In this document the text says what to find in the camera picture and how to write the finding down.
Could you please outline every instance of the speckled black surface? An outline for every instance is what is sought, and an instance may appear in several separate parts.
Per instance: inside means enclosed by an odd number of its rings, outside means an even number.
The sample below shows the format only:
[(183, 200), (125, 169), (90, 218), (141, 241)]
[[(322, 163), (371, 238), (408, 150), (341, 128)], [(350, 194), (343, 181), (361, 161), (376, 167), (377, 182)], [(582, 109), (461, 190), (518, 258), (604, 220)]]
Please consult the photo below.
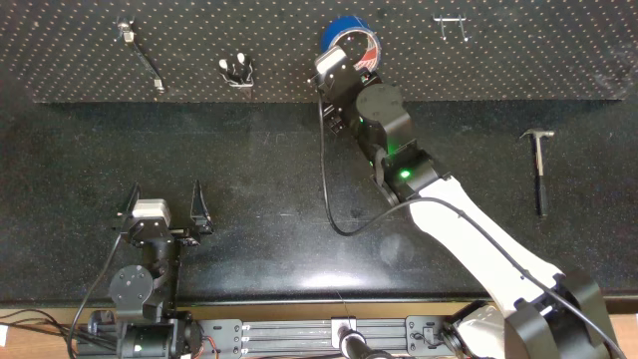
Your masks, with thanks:
[[(355, 238), (327, 224), (312, 105), (25, 105), (0, 107), (0, 304), (77, 304), (114, 235), (116, 206), (137, 180), (187, 219), (200, 179), (216, 233), (189, 248), (179, 300), (484, 296), (404, 213)], [(409, 103), (420, 143), (514, 238), (563, 269), (579, 265), (607, 294), (638, 294), (638, 109), (635, 103)], [(550, 216), (534, 206), (524, 130), (545, 143)], [(327, 137), (334, 212), (352, 228), (385, 210), (347, 134)], [(111, 275), (137, 263), (126, 245)]]

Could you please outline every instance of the pegboard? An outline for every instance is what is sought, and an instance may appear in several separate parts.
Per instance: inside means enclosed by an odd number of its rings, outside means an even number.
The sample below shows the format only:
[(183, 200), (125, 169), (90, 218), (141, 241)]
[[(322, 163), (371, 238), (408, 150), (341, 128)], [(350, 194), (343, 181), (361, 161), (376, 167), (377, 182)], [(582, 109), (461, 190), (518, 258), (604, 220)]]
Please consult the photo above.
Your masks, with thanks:
[[(434, 16), (468, 20), (447, 39)], [(254, 59), (255, 102), (312, 102), (323, 29), (357, 15), (382, 43), (379, 73), (407, 101), (622, 99), (638, 79), (633, 0), (1, 0), (0, 64), (34, 102), (243, 102), (217, 72)], [(167, 93), (122, 41), (139, 42)]]

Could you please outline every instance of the wooden floor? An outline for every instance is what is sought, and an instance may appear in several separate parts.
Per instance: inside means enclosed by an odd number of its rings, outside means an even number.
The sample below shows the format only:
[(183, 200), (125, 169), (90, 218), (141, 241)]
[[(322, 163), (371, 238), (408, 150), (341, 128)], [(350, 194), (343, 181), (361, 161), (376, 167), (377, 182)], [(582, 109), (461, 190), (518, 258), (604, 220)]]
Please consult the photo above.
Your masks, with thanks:
[[(638, 315), (612, 315), (611, 321), (627, 358), (638, 359)], [(0, 347), (0, 358), (68, 359), (69, 356), (60, 337), (9, 328), (6, 347)]]

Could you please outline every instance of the hammer head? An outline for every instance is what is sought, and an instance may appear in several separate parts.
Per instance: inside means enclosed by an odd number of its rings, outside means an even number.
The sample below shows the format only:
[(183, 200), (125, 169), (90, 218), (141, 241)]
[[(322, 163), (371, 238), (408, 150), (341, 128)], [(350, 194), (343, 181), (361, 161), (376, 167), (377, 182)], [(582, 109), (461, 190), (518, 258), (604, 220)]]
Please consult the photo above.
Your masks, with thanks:
[(525, 131), (524, 134), (520, 135), (520, 139), (522, 139), (524, 136), (527, 136), (527, 135), (532, 135), (534, 136), (535, 139), (540, 139), (543, 137), (550, 138), (554, 136), (554, 131), (547, 131), (544, 129), (529, 129)]

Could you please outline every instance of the roll of tape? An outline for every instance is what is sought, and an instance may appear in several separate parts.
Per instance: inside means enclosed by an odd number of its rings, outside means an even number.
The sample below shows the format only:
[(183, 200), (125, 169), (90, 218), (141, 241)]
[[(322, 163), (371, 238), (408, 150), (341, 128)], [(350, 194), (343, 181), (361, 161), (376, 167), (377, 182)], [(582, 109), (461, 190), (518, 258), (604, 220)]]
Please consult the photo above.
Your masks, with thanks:
[(381, 63), (381, 42), (370, 29), (368, 23), (356, 16), (344, 16), (328, 25), (321, 37), (321, 52), (325, 53), (331, 47), (337, 45), (342, 38), (351, 34), (365, 34), (368, 37), (366, 53), (355, 64), (355, 69), (368, 69), (373, 72)]

